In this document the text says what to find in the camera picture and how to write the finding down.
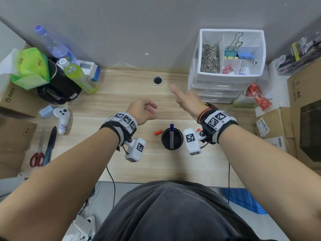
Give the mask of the person's right hand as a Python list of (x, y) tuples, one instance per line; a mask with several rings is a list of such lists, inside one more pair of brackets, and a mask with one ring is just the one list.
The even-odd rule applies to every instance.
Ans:
[(198, 119), (205, 110), (209, 107), (206, 106), (200, 97), (193, 91), (188, 90), (185, 94), (184, 110), (192, 117)]

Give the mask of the person's left hand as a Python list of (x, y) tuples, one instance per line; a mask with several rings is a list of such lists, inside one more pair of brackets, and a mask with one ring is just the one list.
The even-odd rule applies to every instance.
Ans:
[(149, 99), (137, 99), (131, 102), (126, 113), (135, 118), (137, 125), (141, 126), (150, 120), (150, 112), (155, 112), (157, 105)]

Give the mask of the person's left forearm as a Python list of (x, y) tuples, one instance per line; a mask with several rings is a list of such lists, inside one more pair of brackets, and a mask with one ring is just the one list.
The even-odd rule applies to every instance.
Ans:
[(0, 203), (0, 241), (61, 241), (118, 143), (102, 128), (32, 174)]

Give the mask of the person's right forearm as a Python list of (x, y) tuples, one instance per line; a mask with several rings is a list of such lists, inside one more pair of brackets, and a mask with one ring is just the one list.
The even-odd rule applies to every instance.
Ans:
[(290, 240), (321, 241), (321, 176), (238, 125), (216, 132), (213, 139), (243, 185)]

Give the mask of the black round pen cup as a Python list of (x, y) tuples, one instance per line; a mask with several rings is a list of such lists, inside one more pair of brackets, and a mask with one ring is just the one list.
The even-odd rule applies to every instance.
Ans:
[(182, 144), (183, 144), (183, 134), (182, 132), (174, 128), (174, 135), (173, 135), (173, 148), (171, 148), (171, 139), (170, 139), (170, 128), (167, 128), (163, 131), (162, 136), (161, 136), (161, 141), (163, 146), (167, 150), (177, 150), (179, 149)]

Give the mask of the left wristband with marker tags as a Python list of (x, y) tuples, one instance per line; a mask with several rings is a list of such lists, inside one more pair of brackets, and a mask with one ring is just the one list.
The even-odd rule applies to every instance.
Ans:
[(100, 127), (109, 128), (114, 131), (118, 138), (118, 146), (122, 146), (125, 141), (129, 141), (137, 130), (138, 123), (136, 119), (129, 113), (118, 112), (112, 117), (109, 117)]

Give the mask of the wristband with marker tags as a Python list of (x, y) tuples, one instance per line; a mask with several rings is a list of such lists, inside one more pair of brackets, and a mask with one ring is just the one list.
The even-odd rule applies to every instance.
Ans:
[(238, 125), (234, 117), (216, 108), (208, 108), (205, 110), (204, 113), (199, 116), (197, 122), (202, 126), (204, 134), (206, 135), (206, 139), (202, 140), (202, 142), (210, 144), (219, 143), (219, 137), (227, 127)]
[(129, 113), (118, 112), (112, 117), (109, 117), (100, 127), (109, 128), (114, 131), (118, 138), (118, 146), (122, 146), (125, 141), (129, 141), (137, 130), (138, 123), (136, 119)]

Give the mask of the pile of metal paper clips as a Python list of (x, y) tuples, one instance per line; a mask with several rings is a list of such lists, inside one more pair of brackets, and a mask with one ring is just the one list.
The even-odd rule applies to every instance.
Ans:
[(220, 73), (219, 45), (203, 44), (200, 72)]

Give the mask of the white drawer organizer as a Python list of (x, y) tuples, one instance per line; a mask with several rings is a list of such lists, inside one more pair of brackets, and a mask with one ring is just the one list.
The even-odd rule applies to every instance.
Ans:
[[(231, 44), (237, 32), (243, 32), (243, 46), (249, 47), (253, 60), (225, 59), (224, 50)], [(202, 45), (219, 45), (220, 73), (200, 72)], [(230, 104), (264, 72), (266, 43), (264, 31), (259, 29), (213, 29), (199, 31), (188, 75), (188, 90), (196, 92), (203, 101)], [(222, 74), (222, 69), (231, 64), (234, 72)], [(246, 75), (239, 75), (240, 67), (246, 67)]]

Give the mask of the right wristband with marker tags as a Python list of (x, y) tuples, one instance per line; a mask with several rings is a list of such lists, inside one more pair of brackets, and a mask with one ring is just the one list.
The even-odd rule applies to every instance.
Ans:
[(197, 122), (202, 126), (204, 134), (206, 135), (206, 139), (202, 140), (202, 142), (210, 144), (219, 143), (219, 137), (227, 127), (238, 125), (234, 117), (216, 108), (208, 108), (205, 110), (204, 113), (199, 116)]

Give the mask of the pale green packet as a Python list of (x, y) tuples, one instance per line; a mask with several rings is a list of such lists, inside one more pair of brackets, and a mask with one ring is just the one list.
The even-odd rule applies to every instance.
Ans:
[(254, 97), (242, 93), (232, 101), (231, 105), (235, 108), (255, 108), (258, 103)]

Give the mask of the green binder clip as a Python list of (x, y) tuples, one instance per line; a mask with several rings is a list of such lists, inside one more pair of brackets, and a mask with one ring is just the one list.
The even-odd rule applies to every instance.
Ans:
[(242, 36), (243, 36), (243, 32), (237, 32), (235, 34), (234, 40), (224, 50), (225, 59), (237, 59), (238, 50), (243, 45), (243, 42), (241, 41)]

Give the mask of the large blue binder clip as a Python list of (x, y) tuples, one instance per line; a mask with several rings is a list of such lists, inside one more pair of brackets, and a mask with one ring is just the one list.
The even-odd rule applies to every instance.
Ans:
[(253, 60), (254, 56), (249, 47), (243, 46), (242, 41), (238, 41), (235, 43), (235, 59), (243, 59), (243, 60)]

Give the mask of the white and blue box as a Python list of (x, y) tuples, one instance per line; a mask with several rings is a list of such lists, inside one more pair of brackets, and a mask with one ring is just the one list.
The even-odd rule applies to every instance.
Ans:
[(101, 68), (97, 64), (83, 60), (78, 60), (78, 63), (82, 71), (90, 78), (91, 81), (98, 82)]

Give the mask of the red snack packet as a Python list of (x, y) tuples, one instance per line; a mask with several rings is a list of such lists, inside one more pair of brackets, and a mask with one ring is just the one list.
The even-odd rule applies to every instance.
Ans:
[(259, 107), (265, 111), (272, 103), (263, 95), (260, 87), (256, 83), (252, 83), (246, 90), (247, 97), (253, 97)]

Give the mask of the green drink bottle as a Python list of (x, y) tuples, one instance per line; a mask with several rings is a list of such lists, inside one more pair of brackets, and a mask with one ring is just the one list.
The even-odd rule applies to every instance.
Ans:
[(59, 64), (63, 67), (65, 75), (74, 81), (87, 94), (94, 94), (97, 91), (97, 85), (74, 63), (70, 63), (65, 58), (61, 58)]

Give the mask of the white handheld controller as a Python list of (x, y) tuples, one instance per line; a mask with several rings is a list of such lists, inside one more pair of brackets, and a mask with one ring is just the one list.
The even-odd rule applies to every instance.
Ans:
[(68, 122), (70, 119), (69, 110), (58, 107), (53, 110), (53, 114), (59, 119), (58, 134), (64, 135), (66, 133)]

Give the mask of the person's dark grey shirt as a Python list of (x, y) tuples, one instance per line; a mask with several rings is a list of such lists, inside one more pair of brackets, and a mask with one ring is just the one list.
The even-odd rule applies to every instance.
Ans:
[(209, 187), (187, 181), (155, 181), (126, 193), (92, 241), (262, 240)]

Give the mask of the white paper sheet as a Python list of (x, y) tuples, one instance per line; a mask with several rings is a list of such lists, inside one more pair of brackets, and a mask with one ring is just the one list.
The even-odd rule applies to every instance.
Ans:
[(269, 75), (269, 94), (271, 98), (270, 105), (266, 110), (262, 110), (259, 106), (255, 108), (256, 117), (262, 116), (279, 107), (290, 107), (290, 97), (288, 92), (287, 80), (291, 76), (279, 75), (275, 68), (275, 61), (272, 61), (267, 66), (267, 71)]

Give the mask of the small cardboard box with labels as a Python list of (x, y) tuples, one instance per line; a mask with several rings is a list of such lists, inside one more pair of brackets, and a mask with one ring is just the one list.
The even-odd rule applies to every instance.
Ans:
[(279, 107), (253, 120), (254, 134), (297, 158), (290, 107)]

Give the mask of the light blue eraser block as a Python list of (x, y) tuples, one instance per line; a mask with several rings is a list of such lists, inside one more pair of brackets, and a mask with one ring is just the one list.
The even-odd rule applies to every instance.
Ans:
[(45, 108), (41, 109), (38, 113), (40, 117), (49, 119), (54, 115), (54, 107), (52, 105), (48, 105)]

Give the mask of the black utility knife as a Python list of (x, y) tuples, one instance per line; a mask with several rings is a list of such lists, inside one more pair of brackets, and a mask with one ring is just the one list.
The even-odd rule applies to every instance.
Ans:
[(45, 152), (45, 156), (44, 156), (44, 160), (43, 160), (43, 164), (42, 164), (43, 167), (46, 166), (51, 160), (51, 154), (52, 154), (52, 150), (55, 145), (56, 137), (57, 137), (57, 127), (54, 126), (51, 131), (50, 138), (49, 138), (48, 145), (47, 145), (47, 149)]

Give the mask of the clear bottle with purple cap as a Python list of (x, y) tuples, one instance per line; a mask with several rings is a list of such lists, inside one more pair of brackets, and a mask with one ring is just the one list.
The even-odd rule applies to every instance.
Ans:
[(70, 49), (57, 36), (46, 31), (46, 29), (41, 25), (36, 25), (34, 30), (41, 37), (42, 44), (52, 56), (58, 60), (65, 58), (70, 63), (80, 65), (79, 61), (72, 54)]

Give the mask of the blue plastic crate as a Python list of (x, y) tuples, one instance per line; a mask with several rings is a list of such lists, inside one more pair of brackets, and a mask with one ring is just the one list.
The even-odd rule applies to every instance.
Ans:
[(225, 198), (253, 213), (267, 215), (263, 207), (254, 199), (245, 188), (221, 188)]

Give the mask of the clear bag of items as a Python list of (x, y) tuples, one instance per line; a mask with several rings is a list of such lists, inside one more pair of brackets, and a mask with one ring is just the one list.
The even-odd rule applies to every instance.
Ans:
[(291, 76), (321, 58), (321, 30), (293, 42), (287, 52), (274, 60), (278, 75)]

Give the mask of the white power adapter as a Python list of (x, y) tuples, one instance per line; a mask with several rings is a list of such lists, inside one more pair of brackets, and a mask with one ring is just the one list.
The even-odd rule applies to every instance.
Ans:
[(81, 241), (92, 241), (97, 231), (95, 215), (87, 218), (77, 215), (73, 224), (80, 232)]

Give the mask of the large cardboard box with window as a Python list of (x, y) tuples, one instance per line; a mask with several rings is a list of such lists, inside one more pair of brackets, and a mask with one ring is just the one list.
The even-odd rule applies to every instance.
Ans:
[(297, 159), (321, 174), (321, 58), (287, 80)]

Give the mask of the green tissue pack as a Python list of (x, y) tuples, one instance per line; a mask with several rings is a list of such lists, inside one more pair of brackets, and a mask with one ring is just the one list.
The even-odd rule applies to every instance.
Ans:
[(38, 48), (13, 48), (0, 62), (0, 77), (5, 75), (13, 84), (25, 90), (49, 84), (48, 59)]

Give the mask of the printed brown cardboard box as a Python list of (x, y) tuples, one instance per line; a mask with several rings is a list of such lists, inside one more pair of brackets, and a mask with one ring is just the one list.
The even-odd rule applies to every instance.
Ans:
[(38, 117), (49, 103), (38, 96), (37, 89), (25, 90), (11, 82), (8, 74), (0, 75), (0, 114), (9, 117)]

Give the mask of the plain flat cardboard box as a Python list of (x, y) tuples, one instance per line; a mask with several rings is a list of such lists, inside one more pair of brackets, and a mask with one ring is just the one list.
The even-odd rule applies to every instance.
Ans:
[(0, 115), (0, 180), (17, 177), (37, 124)]

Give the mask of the red handled scissors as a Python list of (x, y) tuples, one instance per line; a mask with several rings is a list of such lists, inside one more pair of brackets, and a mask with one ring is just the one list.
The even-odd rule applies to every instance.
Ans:
[(43, 166), (44, 157), (45, 157), (45, 155), (42, 152), (44, 137), (45, 137), (45, 129), (43, 129), (41, 132), (41, 136), (38, 144), (38, 151), (30, 158), (29, 166), (32, 168)]

